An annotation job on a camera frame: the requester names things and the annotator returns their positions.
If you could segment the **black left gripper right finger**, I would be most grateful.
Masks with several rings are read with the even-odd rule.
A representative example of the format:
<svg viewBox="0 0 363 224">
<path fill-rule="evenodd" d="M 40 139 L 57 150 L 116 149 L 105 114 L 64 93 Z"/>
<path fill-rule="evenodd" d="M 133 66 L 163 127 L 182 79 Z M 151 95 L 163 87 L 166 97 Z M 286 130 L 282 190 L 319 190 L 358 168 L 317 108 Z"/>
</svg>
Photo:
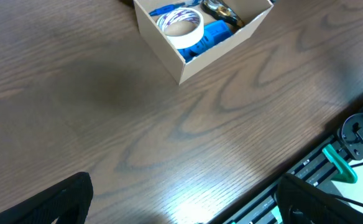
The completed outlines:
<svg viewBox="0 0 363 224">
<path fill-rule="evenodd" d="M 277 185 L 276 201 L 284 223 L 363 223 L 363 213 L 291 174 Z"/>
</svg>

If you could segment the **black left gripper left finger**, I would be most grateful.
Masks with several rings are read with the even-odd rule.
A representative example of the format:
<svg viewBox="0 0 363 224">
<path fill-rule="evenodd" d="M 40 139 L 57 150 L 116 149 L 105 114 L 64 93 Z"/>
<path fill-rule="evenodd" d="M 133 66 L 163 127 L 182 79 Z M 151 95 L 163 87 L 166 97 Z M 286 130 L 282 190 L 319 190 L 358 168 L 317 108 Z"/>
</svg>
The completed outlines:
<svg viewBox="0 0 363 224">
<path fill-rule="evenodd" d="M 2 224 L 84 223 L 93 199 L 87 172 L 78 172 L 0 213 Z"/>
</svg>

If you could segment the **blue plastic case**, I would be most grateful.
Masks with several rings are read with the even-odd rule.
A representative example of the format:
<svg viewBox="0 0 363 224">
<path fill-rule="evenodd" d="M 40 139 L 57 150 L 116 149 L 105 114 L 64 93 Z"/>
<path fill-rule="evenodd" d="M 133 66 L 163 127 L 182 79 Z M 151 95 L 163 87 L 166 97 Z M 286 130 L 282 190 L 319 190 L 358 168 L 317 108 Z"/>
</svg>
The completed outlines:
<svg viewBox="0 0 363 224">
<path fill-rule="evenodd" d="M 224 21 L 212 22 L 205 25 L 203 38 L 197 44 L 186 49 L 179 49 L 178 52 L 186 62 L 189 62 L 232 35 L 232 31 Z"/>
</svg>

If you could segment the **brown cardboard box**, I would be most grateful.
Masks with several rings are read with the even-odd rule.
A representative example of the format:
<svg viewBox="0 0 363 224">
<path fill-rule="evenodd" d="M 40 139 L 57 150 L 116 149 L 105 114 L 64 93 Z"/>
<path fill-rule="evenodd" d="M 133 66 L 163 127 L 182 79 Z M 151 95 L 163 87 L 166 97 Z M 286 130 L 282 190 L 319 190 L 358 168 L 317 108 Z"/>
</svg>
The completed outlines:
<svg viewBox="0 0 363 224">
<path fill-rule="evenodd" d="M 155 55 L 162 61 L 177 83 L 181 84 L 215 60 L 230 52 L 243 41 L 249 39 L 266 15 L 273 8 L 269 0 L 224 0 L 244 22 L 231 37 L 203 52 L 188 63 L 156 25 L 156 19 L 149 12 L 173 1 L 135 0 L 134 7 L 140 35 L 148 43 Z"/>
</svg>

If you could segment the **yellow correction tape dispenser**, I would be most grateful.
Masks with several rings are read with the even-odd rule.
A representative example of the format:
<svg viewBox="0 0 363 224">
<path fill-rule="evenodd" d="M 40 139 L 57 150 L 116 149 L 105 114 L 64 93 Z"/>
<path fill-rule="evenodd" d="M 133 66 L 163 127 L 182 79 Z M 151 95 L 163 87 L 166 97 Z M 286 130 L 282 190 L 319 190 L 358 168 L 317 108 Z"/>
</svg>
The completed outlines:
<svg viewBox="0 0 363 224">
<path fill-rule="evenodd" d="M 242 19 L 222 0 L 202 0 L 201 8 L 216 20 L 222 20 L 233 27 L 244 27 Z"/>
</svg>

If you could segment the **blue ballpoint pen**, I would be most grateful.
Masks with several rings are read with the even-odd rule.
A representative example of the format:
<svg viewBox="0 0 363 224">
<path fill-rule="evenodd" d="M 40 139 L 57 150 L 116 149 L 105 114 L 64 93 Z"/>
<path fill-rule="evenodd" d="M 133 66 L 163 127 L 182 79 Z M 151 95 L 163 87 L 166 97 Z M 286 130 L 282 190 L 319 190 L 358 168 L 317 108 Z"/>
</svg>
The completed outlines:
<svg viewBox="0 0 363 224">
<path fill-rule="evenodd" d="M 188 0 L 183 1 L 175 4 L 168 4 L 166 6 L 162 6 L 160 8 L 154 9 L 153 11 L 149 12 L 149 16 L 160 16 L 169 12 L 172 12 L 177 9 L 186 9 L 189 7 L 197 6 L 201 3 L 201 0 Z"/>
</svg>

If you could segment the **white masking tape roll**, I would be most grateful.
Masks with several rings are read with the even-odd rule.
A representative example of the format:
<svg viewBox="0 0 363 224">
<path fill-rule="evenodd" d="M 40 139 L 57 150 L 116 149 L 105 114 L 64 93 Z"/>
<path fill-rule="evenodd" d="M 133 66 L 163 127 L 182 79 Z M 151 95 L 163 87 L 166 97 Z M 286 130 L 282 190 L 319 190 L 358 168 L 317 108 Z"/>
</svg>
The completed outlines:
<svg viewBox="0 0 363 224">
<path fill-rule="evenodd" d="M 189 22 L 196 27 L 189 33 L 183 35 L 166 35 L 166 38 L 176 49 L 185 49 L 197 44 L 204 35 L 204 19 L 202 13 L 193 8 L 180 7 L 171 12 L 161 15 L 156 24 L 162 32 L 177 22 Z"/>
</svg>

